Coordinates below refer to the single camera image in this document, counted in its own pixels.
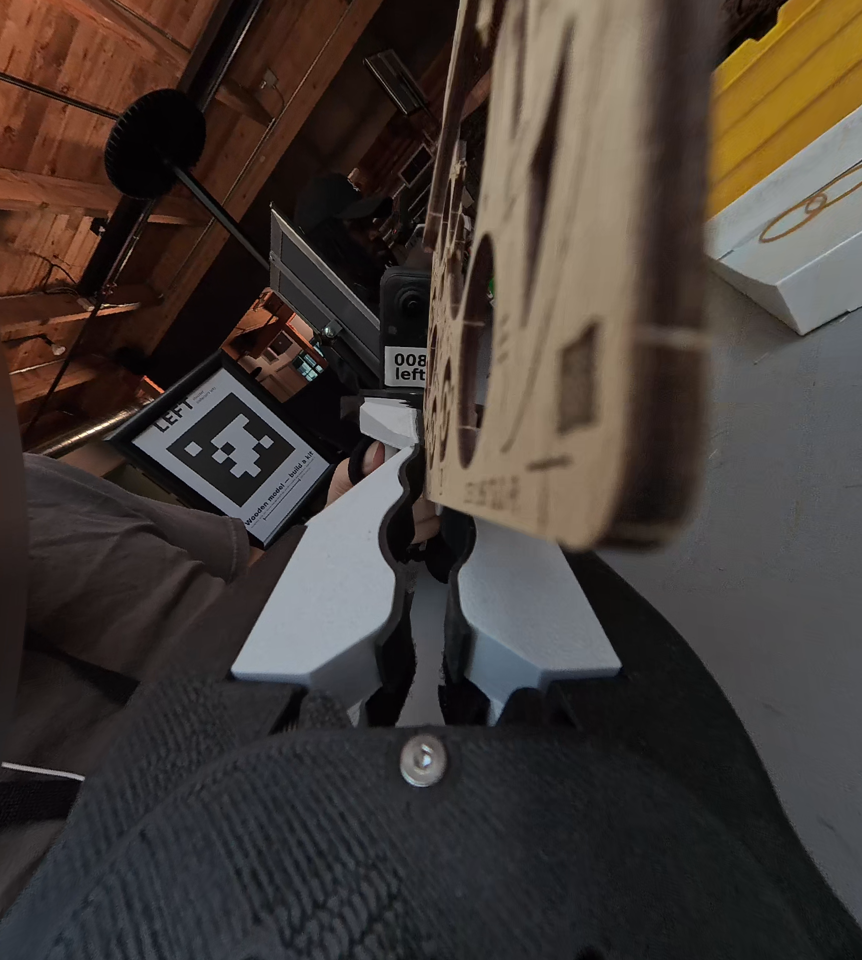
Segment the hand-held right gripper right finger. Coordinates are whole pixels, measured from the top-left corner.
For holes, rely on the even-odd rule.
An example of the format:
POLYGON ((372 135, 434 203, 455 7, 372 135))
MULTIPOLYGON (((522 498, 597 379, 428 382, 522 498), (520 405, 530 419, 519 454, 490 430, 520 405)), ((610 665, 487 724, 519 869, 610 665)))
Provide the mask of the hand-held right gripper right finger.
POLYGON ((448 725, 495 725, 519 690, 611 679, 621 662, 558 544, 447 517, 440 708, 448 725))

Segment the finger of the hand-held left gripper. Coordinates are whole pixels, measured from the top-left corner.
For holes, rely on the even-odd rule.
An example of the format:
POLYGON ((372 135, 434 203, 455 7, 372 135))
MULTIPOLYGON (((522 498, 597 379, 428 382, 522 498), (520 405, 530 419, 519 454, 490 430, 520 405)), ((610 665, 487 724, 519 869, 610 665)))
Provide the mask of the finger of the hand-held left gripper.
POLYGON ((365 437, 396 450, 423 443, 421 411, 406 399, 366 397, 358 410, 358 425, 365 437))

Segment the framed black white marker sign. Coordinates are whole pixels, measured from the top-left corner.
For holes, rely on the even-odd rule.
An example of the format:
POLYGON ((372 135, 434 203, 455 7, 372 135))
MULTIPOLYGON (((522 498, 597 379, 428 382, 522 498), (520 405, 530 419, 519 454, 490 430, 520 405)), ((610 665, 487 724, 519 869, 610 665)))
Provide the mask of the framed black white marker sign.
POLYGON ((326 491, 337 463, 222 350, 106 439, 183 504, 240 520, 263 548, 326 491))

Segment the yellow plastic bin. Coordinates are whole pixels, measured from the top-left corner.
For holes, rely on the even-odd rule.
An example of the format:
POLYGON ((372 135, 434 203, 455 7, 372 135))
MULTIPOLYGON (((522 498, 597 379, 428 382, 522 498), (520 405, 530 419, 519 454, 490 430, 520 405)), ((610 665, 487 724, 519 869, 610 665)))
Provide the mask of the yellow plastic bin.
POLYGON ((790 1, 715 70, 706 217, 862 106, 862 1, 790 1))

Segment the grey flat panel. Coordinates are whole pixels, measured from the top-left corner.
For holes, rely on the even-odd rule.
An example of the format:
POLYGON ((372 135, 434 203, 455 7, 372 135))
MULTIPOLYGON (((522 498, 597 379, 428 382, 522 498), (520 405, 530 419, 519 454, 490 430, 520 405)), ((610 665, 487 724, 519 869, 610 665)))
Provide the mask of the grey flat panel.
POLYGON ((315 330, 336 329, 363 362, 376 368, 378 317, 274 206, 269 208, 269 286, 315 330))

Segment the person's left hand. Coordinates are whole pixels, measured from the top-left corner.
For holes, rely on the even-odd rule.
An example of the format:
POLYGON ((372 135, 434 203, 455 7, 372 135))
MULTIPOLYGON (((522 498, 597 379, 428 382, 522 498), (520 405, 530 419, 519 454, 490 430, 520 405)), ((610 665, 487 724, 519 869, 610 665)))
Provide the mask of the person's left hand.
POLYGON ((385 445, 376 439, 362 438, 350 456, 342 460, 331 478, 326 506, 331 506, 370 474, 386 459, 385 445))

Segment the laser-cut wooden parts sheet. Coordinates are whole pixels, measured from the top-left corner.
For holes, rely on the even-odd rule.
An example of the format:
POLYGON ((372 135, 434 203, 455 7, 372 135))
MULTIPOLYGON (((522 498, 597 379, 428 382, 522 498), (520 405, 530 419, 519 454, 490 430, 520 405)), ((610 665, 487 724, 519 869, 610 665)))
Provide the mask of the laser-cut wooden parts sheet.
POLYGON ((489 540, 663 546, 701 489, 718 2, 461 2, 425 246, 426 497, 489 540))

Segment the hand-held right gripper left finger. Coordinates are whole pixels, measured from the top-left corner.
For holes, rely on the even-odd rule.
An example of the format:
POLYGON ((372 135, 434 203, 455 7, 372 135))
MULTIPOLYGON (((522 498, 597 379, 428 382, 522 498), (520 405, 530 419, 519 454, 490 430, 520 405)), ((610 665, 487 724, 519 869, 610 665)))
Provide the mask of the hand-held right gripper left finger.
POLYGON ((364 723, 397 724, 415 672, 408 559, 421 447, 311 519, 231 666, 241 681, 318 690, 364 723))

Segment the black round ceiling lamp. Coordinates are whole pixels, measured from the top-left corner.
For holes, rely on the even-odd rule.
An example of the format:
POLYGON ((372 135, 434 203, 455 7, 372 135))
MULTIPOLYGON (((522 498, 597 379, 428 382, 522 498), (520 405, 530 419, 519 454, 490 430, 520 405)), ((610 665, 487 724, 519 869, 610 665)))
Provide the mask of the black round ceiling lamp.
POLYGON ((154 90, 118 117, 104 147, 105 173, 125 197, 141 201, 158 200, 174 186, 184 186, 256 262, 269 269, 269 256, 193 176, 205 142, 205 117, 193 100, 177 89, 154 90))

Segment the group of tan rubber bands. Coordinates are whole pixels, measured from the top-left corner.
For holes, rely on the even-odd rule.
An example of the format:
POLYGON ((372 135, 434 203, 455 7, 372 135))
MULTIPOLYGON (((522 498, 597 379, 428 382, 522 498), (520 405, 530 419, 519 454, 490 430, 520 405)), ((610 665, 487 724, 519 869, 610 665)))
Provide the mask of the group of tan rubber bands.
POLYGON ((783 211, 758 236, 758 243, 770 244, 804 229, 822 212, 862 189, 862 162, 839 174, 815 193, 783 211))

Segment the white cardboard tray box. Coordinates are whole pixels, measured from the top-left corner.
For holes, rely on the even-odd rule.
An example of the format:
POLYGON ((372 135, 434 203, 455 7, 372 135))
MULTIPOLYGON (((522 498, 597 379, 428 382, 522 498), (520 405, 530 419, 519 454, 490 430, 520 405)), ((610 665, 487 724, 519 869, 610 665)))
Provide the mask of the white cardboard tray box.
POLYGON ((862 105, 705 227, 714 272, 797 334, 862 308, 862 189, 770 244, 762 229, 862 162, 862 105))

